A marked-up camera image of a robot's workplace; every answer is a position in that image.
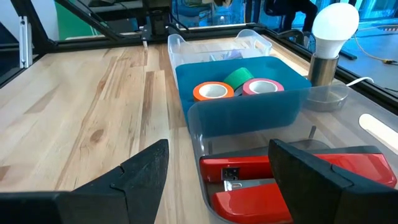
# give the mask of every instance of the metal bracket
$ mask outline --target metal bracket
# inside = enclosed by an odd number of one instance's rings
[[[32,26],[27,16],[19,17],[19,67],[29,68],[33,64]]]

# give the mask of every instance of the clear plastic bin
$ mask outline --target clear plastic bin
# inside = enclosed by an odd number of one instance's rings
[[[186,63],[211,62],[237,58],[268,56],[272,44],[253,30],[242,30],[231,41],[191,44],[180,35],[172,34],[167,41],[170,63],[178,88],[175,68]]]
[[[201,191],[212,223],[230,222],[211,207],[211,196],[224,188],[223,183],[218,186],[202,179],[202,156],[264,148],[274,138],[295,142],[295,147],[302,150],[376,146],[398,174],[398,117],[345,85],[240,99],[199,102],[188,112]],[[291,107],[276,103],[278,99]],[[292,119],[281,113],[284,108],[296,108],[298,112]]]

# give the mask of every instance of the plastic container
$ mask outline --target plastic container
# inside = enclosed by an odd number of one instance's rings
[[[272,44],[253,30],[244,29],[231,41],[215,40],[191,44],[180,35],[169,36],[168,51],[175,85],[178,88],[175,69],[179,65],[198,62],[212,62],[227,59],[268,56]]]
[[[215,192],[224,191],[224,185],[208,184],[202,179],[199,167],[201,156],[267,147],[269,140],[274,138],[285,142],[303,142],[295,145],[303,150],[371,145],[378,147],[394,173],[398,173],[398,148],[394,148],[396,139],[393,137],[398,131],[398,117],[343,85],[333,87],[332,91],[344,93],[344,103],[340,107],[331,107],[330,111],[319,111],[314,108],[310,96],[324,95],[330,91],[328,88],[322,86],[242,97],[239,100],[199,102],[190,108],[189,131],[201,192],[210,210],[212,223],[231,222],[221,218],[211,207],[209,199]],[[285,116],[280,110],[283,106],[277,102],[286,98],[297,99],[295,106],[291,105],[295,108],[301,105],[292,121],[291,116]],[[259,129],[277,123],[290,124]],[[390,130],[382,129],[383,124],[388,125]]]
[[[268,78],[279,82],[284,87],[285,92],[311,87],[311,83],[306,78],[298,74],[283,61],[275,57],[220,60],[215,62],[180,65],[176,68],[177,80],[179,83],[178,91],[180,93],[181,105],[188,125],[190,125],[190,122],[188,120],[187,113],[189,108],[195,103],[192,94],[193,89],[203,82],[222,82],[230,73],[241,67],[247,68],[254,76],[254,78]],[[285,126],[295,119],[295,116],[300,111],[301,107],[300,97],[297,98],[297,95],[292,95],[290,93],[286,93],[283,95],[278,95],[278,93],[266,94],[270,94],[275,97],[268,98],[266,104],[262,106],[272,106],[274,110],[280,111],[278,116],[285,116],[286,119],[283,120],[283,123],[279,122],[277,119],[274,119],[275,123],[261,123],[259,124],[259,129]],[[242,99],[245,97],[250,96],[235,96],[230,99],[230,103],[232,105],[235,105],[237,102],[246,101]],[[222,106],[218,104],[218,100],[211,100],[209,101],[209,104],[214,105],[215,108]],[[255,108],[256,104],[250,105],[250,107]],[[218,131],[221,130],[212,130],[214,134],[217,134]],[[236,130],[234,129],[234,127],[232,127],[226,129],[225,131],[229,131],[229,133],[225,134],[231,134]]]

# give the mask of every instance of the wooden table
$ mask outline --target wooden table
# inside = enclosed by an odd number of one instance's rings
[[[308,62],[272,44],[307,74]],[[167,46],[47,54],[0,90],[0,191],[73,190],[163,138],[156,223],[209,223]]]

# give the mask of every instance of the light bulb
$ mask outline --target light bulb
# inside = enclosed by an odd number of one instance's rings
[[[359,26],[359,14],[348,3],[334,3],[316,16],[312,32],[316,39],[315,55],[318,58],[336,58],[344,43]]]

